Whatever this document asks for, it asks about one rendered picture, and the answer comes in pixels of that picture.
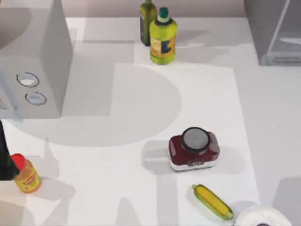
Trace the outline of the yellow corn cob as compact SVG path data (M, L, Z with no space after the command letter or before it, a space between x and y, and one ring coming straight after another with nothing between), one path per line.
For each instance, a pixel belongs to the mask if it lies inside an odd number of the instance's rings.
M232 220L234 218L233 210L213 191L204 185L192 185L195 197L202 202L212 213L223 220Z

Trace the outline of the dark red jar with grey lid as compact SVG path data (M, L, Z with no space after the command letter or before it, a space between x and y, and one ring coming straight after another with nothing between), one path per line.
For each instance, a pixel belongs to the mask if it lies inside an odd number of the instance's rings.
M174 171L198 170L217 163L220 147L214 133L200 127L189 127L170 138L170 167Z

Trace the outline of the small microwave knob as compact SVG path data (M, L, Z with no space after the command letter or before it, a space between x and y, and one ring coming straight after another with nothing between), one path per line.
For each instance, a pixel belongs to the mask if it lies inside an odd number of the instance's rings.
M46 97L39 92L26 94L25 99L32 105L43 105L47 101Z

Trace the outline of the large microwave knob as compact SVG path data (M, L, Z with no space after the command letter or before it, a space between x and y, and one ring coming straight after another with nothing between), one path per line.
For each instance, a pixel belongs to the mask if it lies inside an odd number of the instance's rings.
M39 78L29 72L25 72L23 74L17 74L16 80L24 87L33 88L39 85Z

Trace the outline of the yellow-green bottle with teal cap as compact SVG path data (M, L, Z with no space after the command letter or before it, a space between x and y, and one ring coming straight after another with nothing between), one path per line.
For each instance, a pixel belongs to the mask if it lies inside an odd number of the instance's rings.
M175 58L177 23L170 17L167 7L159 9L150 24L150 57L158 65L166 65Z

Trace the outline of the pale microwave oven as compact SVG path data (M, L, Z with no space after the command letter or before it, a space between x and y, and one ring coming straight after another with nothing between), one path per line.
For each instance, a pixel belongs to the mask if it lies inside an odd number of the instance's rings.
M58 118L64 104L73 47L61 0L0 0L0 119ZM17 74L36 75L28 88ZM43 105L25 95L43 94Z

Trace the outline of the yellow bottle with red cap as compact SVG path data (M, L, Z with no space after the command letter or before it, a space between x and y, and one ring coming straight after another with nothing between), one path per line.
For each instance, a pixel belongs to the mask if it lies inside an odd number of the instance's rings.
M14 179L16 185L24 193L35 192L41 184L41 177L33 164L20 153L13 154L11 158L20 171Z

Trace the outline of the white paper roll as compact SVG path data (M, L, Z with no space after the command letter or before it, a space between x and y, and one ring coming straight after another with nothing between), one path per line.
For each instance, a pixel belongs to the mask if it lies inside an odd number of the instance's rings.
M233 226L293 226L284 214L275 208L251 206L240 212Z

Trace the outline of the dark green bottle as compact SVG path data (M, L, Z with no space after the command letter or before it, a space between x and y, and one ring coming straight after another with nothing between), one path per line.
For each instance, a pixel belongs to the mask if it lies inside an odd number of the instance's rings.
M157 9L152 0L145 0L139 7L140 40L145 46L150 46L150 24L157 18Z

